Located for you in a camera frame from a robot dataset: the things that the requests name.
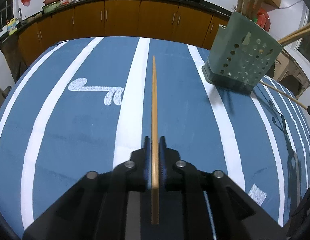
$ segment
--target countertop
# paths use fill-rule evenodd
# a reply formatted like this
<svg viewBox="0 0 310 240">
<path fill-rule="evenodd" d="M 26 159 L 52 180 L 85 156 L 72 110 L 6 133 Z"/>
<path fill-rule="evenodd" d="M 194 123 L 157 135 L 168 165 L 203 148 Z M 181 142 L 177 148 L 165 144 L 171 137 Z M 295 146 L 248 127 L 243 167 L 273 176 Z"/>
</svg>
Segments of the countertop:
<svg viewBox="0 0 310 240">
<path fill-rule="evenodd" d="M 34 22 L 39 22 L 39 21 L 45 19 L 46 17 L 48 17 L 50 15 L 53 15 L 55 13 L 58 13 L 58 12 L 61 12 L 64 10 L 67 10 L 69 8 L 75 7 L 75 6 L 80 5 L 80 4 L 91 3 L 91 2 L 96 2 L 96 1 L 100 1 L 100 0 L 80 0 L 77 2 L 69 3 L 69 4 L 58 7 L 57 9 L 55 9 L 54 11 L 52 11 L 48 14 L 43 14 L 41 17 L 38 17 L 37 19 L 35 19 L 32 22 L 27 23 L 23 26 L 21 26 L 21 24 L 19 23 L 17 25 L 17 31 L 16 31 L 15 35 L 18 35 L 19 33 L 23 32 L 26 28 L 28 28 Z M 193 2 L 190 0 L 162 0 L 162 1 L 181 3 L 183 5 L 187 5 L 189 7 L 195 8 L 195 9 L 214 13 L 214 14 L 219 15 L 220 17 L 224 17 L 224 18 L 229 18 L 231 16 L 231 11 L 226 10 L 226 9 L 216 5 L 216 4 L 213 4 L 213 3 L 210 3 L 210 2 L 207 2 L 204 0 L 202 0 L 200 3 Z M 3 34 L 0 37 L 0 43 L 4 42 L 8 38 L 9 38 L 8 33 Z"/>
</svg>

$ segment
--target blue tablecloth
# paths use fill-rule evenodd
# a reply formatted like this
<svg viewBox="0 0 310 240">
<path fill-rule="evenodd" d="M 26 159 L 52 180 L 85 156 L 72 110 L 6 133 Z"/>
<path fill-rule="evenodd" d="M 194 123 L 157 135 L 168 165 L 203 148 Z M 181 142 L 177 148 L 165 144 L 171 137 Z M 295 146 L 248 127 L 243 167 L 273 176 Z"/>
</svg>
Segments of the blue tablecloth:
<svg viewBox="0 0 310 240">
<path fill-rule="evenodd" d="M 153 55 L 167 146 L 199 170 L 223 170 L 281 226 L 288 220 L 310 182 L 310 132 L 295 103 L 261 84 L 249 96 L 207 83 L 208 50 L 99 37 L 47 49 L 0 110 L 0 211 L 19 236 L 86 172 L 112 170 L 150 137 Z"/>
</svg>

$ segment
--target utensil holder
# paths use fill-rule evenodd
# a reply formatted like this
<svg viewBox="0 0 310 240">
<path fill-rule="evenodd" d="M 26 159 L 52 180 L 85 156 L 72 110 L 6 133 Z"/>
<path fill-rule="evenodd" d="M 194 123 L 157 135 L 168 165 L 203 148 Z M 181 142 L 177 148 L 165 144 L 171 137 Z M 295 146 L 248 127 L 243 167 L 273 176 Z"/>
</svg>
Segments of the utensil holder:
<svg viewBox="0 0 310 240">
<path fill-rule="evenodd" d="M 282 49 L 264 29 L 233 12 L 227 27 L 219 25 L 202 71 L 207 82 L 249 94 Z"/>
</svg>

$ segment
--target kitchen cabinet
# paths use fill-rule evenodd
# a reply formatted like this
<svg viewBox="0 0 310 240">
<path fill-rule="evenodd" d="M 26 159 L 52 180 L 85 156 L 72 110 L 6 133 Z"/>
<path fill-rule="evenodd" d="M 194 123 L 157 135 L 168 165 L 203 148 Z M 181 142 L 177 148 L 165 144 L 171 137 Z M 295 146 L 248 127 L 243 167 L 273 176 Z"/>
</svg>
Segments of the kitchen cabinet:
<svg viewBox="0 0 310 240">
<path fill-rule="evenodd" d="M 74 28 L 77 38 L 105 36 L 104 1 L 76 6 Z"/>
<path fill-rule="evenodd" d="M 171 40 L 178 4 L 142 0 L 139 19 L 138 36 Z"/>
<path fill-rule="evenodd" d="M 220 18 L 220 17 L 213 15 L 202 47 L 205 49 L 211 49 L 213 45 L 213 41 L 218 31 L 218 26 L 220 24 L 226 26 L 227 23 L 228 23 L 227 19 Z"/>
<path fill-rule="evenodd" d="M 30 66 L 39 57 L 42 47 L 37 23 L 33 23 L 19 35 L 18 47 L 27 66 Z"/>
<path fill-rule="evenodd" d="M 106 0 L 105 35 L 137 36 L 141 0 Z"/>
<path fill-rule="evenodd" d="M 212 16 L 210 13 L 180 6 L 174 21 L 172 41 L 201 47 Z"/>
<path fill-rule="evenodd" d="M 53 14 L 52 29 L 57 37 L 57 41 L 66 41 L 76 38 L 74 30 L 74 8 Z"/>
<path fill-rule="evenodd" d="M 57 42 L 58 37 L 51 27 L 52 17 L 49 16 L 37 23 L 42 52 Z"/>
</svg>

